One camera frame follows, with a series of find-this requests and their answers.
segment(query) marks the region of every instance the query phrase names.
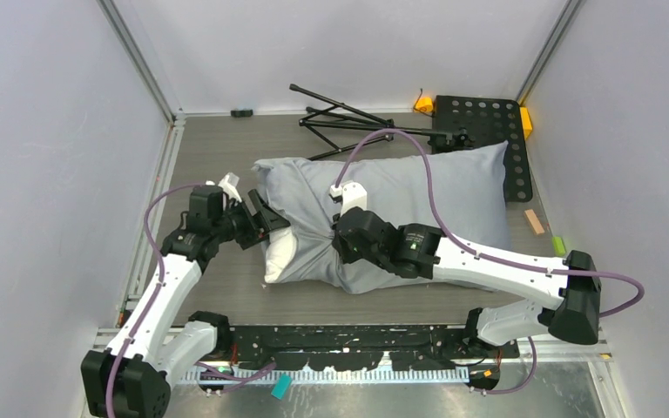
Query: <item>white pillowcase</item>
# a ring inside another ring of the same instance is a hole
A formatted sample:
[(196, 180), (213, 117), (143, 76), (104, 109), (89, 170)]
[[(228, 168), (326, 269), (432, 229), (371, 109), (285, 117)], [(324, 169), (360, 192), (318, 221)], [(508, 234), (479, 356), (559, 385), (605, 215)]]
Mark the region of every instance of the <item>white pillowcase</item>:
[(294, 259), (296, 254), (296, 237), (288, 228), (273, 231), (269, 235), (270, 245), (266, 250), (266, 283), (275, 283), (283, 269)]

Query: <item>cable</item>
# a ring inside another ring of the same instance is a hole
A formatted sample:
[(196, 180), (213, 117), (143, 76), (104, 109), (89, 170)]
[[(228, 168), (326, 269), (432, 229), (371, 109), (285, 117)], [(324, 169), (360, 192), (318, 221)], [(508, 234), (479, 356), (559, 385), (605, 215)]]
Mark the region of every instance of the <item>cable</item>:
[(537, 372), (537, 348), (535, 347), (535, 341), (532, 337), (527, 337), (527, 340), (530, 342), (530, 347), (532, 348), (532, 367), (530, 372), (527, 374), (527, 377), (524, 378), (524, 381), (511, 389), (498, 389), (498, 390), (487, 390), (487, 394), (513, 394), (524, 389), (527, 385), (530, 384), (530, 381), (535, 377), (535, 372)]
[(483, 357), (481, 360), (476, 361), (475, 363), (468, 363), (468, 364), (458, 364), (453, 361), (453, 364), (455, 364), (456, 367), (472, 367), (472, 366), (478, 366), (479, 364), (486, 361), (486, 359), (488, 359), (488, 357)]
[(228, 393), (230, 393), (234, 390), (242, 388), (243, 386), (245, 386), (247, 383), (249, 383), (251, 381), (256, 381), (258, 379), (262, 379), (263, 377), (271, 374), (271, 372), (273, 372), (273, 370), (275, 369), (276, 364), (275, 364), (275, 362), (268, 363), (268, 364), (266, 364), (265, 367), (261, 368), (260, 370), (255, 372), (250, 377), (236, 377), (236, 376), (231, 376), (229, 374), (223, 374), (219, 370), (217, 370), (216, 367), (208, 366), (207, 364), (204, 364), (202, 362), (197, 362), (196, 366), (203, 367), (203, 368), (206, 369), (205, 372), (201, 373), (201, 376), (204, 376), (204, 377), (218, 377), (220, 379), (224, 379), (224, 380), (227, 380), (227, 381), (238, 381), (239, 382), (238, 384), (236, 384), (236, 385), (234, 385), (230, 388), (225, 388), (225, 389), (220, 390), (220, 394), (228, 394)]
[(232, 344), (232, 355), (229, 357), (229, 367), (237, 364), (237, 343)]
[[(387, 133), (391, 133), (394, 135), (401, 135), (402, 137), (408, 139), (412, 145), (419, 151), (419, 154), (422, 156), (422, 161), (424, 162), (424, 169), (427, 172), (427, 194), (429, 196), (429, 208), (432, 210), (432, 215), (435, 217), (435, 221), (437, 224), (440, 226), (440, 229), (443, 230), (443, 233), (448, 237), (450, 241), (452, 241), (455, 245), (460, 247), (463, 251), (465, 251), (468, 254), (471, 255), (476, 255), (477, 251), (474, 250), (473, 248), (470, 248), (470, 246), (467, 246), (464, 244), (461, 240), (457, 238), (455, 234), (453, 234), (447, 225), (443, 222), (442, 218), (440, 218), (440, 214), (437, 212), (437, 207), (435, 205), (435, 194), (432, 191), (432, 168), (429, 166), (429, 160), (427, 159), (427, 154), (424, 152), (424, 149), (422, 146), (419, 144), (419, 142), (414, 139), (411, 135), (404, 131), (400, 131), (398, 129), (393, 129), (393, 128), (385, 128), (381, 129), (379, 131), (374, 131), (369, 133), (368, 135), (365, 136), (365, 138), (361, 139), (360, 142), (358, 142), (358, 145), (355, 147), (355, 149), (350, 153), (348, 156), (348, 160), (345, 162), (345, 165), (342, 167), (342, 170), (340, 171), (340, 175), (337, 176), (337, 180), (334, 183), (335, 187), (339, 187), (340, 183), (342, 182), (342, 178), (345, 177), (345, 172), (347, 172), (348, 167), (350, 164), (353, 162), (353, 159), (355, 158), (355, 155), (360, 151), (360, 149), (372, 138), (375, 138), (376, 136), (379, 135), (384, 135)], [(494, 263), (502, 264), (504, 266), (509, 266), (509, 267), (515, 267), (515, 268), (520, 268), (522, 270), (530, 271), (530, 272), (535, 272), (535, 273), (548, 273), (547, 270), (543, 269), (542, 267), (537, 267), (537, 266), (531, 266), (529, 264), (524, 264), (524, 263), (517, 263), (516, 261), (511, 261), (511, 260), (506, 260), (502, 259), (501, 257), (496, 257), (490, 254), (486, 253), (480, 253), (478, 256), (481, 259), (485, 259)], [(633, 298), (629, 299), (627, 302), (622, 303), (621, 305), (614, 307), (612, 309), (606, 310), (602, 313), (599, 314), (599, 318), (604, 318), (609, 315), (614, 315), (616, 313), (622, 312), (628, 307), (631, 307), (632, 305), (640, 302), (642, 298), (645, 296), (645, 287), (642, 286), (642, 283), (639, 281), (633, 279), (632, 277), (625, 276), (623, 274), (619, 273), (611, 273), (611, 272), (588, 272), (585, 270), (570, 270), (570, 269), (556, 269), (556, 270), (551, 270), (549, 272), (550, 274), (559, 274), (559, 275), (572, 275), (572, 276), (584, 276), (584, 277), (603, 277), (606, 279), (613, 279), (613, 280), (619, 280), (619, 281), (624, 281), (625, 283), (629, 283), (637, 288), (637, 294), (634, 295)], [(527, 337), (527, 339), (530, 341), (530, 346), (532, 348), (532, 368), (530, 369), (530, 373), (527, 375), (527, 379), (517, 386), (516, 388), (513, 389), (504, 389), (504, 390), (493, 390), (489, 391), (487, 393), (489, 394), (511, 394), (514, 393), (525, 386), (530, 382), (532, 377), (535, 375), (535, 370), (537, 370), (537, 350), (535, 349), (535, 343), (532, 340), (531, 337)]]
[(152, 212), (152, 209), (158, 203), (160, 203), (160, 200), (166, 198), (168, 195), (173, 194), (178, 190), (188, 189), (191, 187), (196, 187), (197, 185), (204, 185), (204, 184), (205, 183), (193, 183), (190, 185), (179, 185), (178, 187), (173, 187), (172, 189), (162, 192), (157, 198), (155, 198), (155, 200), (153, 200), (150, 203), (150, 205), (147, 207), (147, 210), (145, 210), (145, 222), (143, 224), (143, 231), (145, 232), (145, 236), (147, 237), (147, 242), (150, 244), (150, 248), (152, 249), (152, 254), (158, 260), (158, 269), (160, 275), (158, 277), (158, 283), (152, 290), (150, 299), (147, 300), (145, 308), (142, 309), (142, 311), (139, 313), (137, 321), (134, 323), (132, 329), (129, 330), (127, 338), (122, 343), (122, 347), (119, 349), (119, 352), (116, 354), (116, 357), (114, 358), (114, 362), (111, 364), (111, 371), (109, 372), (109, 380), (108, 382), (106, 382), (106, 397), (105, 397), (106, 415), (109, 418), (116, 418), (116, 415), (114, 414), (114, 383), (117, 380), (117, 372), (119, 370), (119, 364), (124, 358), (126, 350), (129, 348), (130, 344), (134, 340), (134, 335), (137, 333), (139, 327), (142, 325), (142, 321), (145, 320), (145, 317), (150, 312), (152, 304), (155, 303), (155, 300), (158, 298), (160, 289), (163, 287), (163, 280), (165, 279), (166, 276), (166, 264), (163, 261), (163, 254), (160, 252), (158, 243), (155, 242), (155, 239), (152, 238), (152, 232), (150, 231), (150, 213)]

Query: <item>wooden stick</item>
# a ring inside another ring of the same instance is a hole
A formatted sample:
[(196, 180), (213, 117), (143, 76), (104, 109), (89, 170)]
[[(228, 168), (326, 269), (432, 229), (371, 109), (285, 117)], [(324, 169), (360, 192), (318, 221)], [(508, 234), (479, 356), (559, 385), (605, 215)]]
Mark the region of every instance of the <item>wooden stick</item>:
[(535, 211), (527, 209), (526, 211), (524, 211), (524, 217), (527, 218), (527, 222), (530, 223), (532, 231), (535, 233), (535, 235), (542, 235), (544, 233), (544, 228), (542, 227), (542, 223), (540, 222), (540, 219), (537, 217)]

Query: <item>green object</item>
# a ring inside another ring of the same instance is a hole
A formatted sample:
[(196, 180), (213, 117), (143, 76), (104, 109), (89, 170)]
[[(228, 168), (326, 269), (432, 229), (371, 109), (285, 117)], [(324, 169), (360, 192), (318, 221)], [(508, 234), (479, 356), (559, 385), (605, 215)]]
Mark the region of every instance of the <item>green object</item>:
[(274, 398), (278, 399), (283, 399), (283, 395), (286, 394), (286, 391), (288, 390), (288, 387), (291, 385), (291, 376), (288, 374), (282, 374), (280, 378), (278, 379), (278, 383), (275, 384), (275, 387), (273, 388), (273, 392), (270, 394)]
[(552, 237), (552, 247), (555, 248), (555, 255), (558, 257), (565, 256), (565, 244), (563, 244), (562, 238)]

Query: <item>white wall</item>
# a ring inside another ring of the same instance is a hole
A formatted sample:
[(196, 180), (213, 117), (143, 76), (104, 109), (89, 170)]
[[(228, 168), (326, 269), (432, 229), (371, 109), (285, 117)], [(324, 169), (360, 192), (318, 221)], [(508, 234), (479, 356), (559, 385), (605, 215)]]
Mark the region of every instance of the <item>white wall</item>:
[(363, 108), (428, 94), (514, 98), (565, 0), (117, 0), (186, 112)]
[[(669, 416), (669, 2), (586, 2), (529, 107), (553, 231), (645, 284), (602, 324), (637, 415)], [(604, 307), (632, 293), (604, 286)]]
[(0, 1), (0, 417), (74, 417), (167, 126), (94, 0)]

